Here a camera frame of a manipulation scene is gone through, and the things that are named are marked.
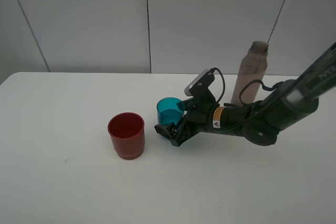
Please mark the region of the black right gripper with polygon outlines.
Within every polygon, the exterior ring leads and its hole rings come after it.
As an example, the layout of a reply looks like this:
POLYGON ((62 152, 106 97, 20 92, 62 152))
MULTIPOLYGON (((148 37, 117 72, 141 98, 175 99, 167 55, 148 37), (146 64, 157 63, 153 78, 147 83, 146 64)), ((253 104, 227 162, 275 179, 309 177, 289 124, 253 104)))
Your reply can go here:
POLYGON ((155 131, 168 139, 175 147, 180 147, 184 142, 200 132, 223 134, 222 130, 213 127, 213 114, 219 107, 219 103, 200 103, 194 98, 179 101, 177 108, 180 111, 186 111, 183 119, 175 125, 157 124, 154 126, 155 131))

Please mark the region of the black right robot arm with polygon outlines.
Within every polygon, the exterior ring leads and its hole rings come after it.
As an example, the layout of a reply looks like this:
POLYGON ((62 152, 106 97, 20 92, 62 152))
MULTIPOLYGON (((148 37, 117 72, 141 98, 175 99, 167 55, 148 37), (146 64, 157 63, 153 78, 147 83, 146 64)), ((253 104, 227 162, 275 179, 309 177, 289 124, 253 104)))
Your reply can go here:
POLYGON ((279 132, 315 112, 319 97, 335 87, 335 44, 332 44, 296 80, 278 82, 267 87, 270 95, 241 106, 225 103, 220 106, 209 90, 215 80, 216 68, 204 70, 185 89, 187 100, 175 103, 181 111, 178 120, 159 119, 154 128, 173 146, 181 146, 200 132, 241 136, 253 144, 269 146, 276 143, 279 132))

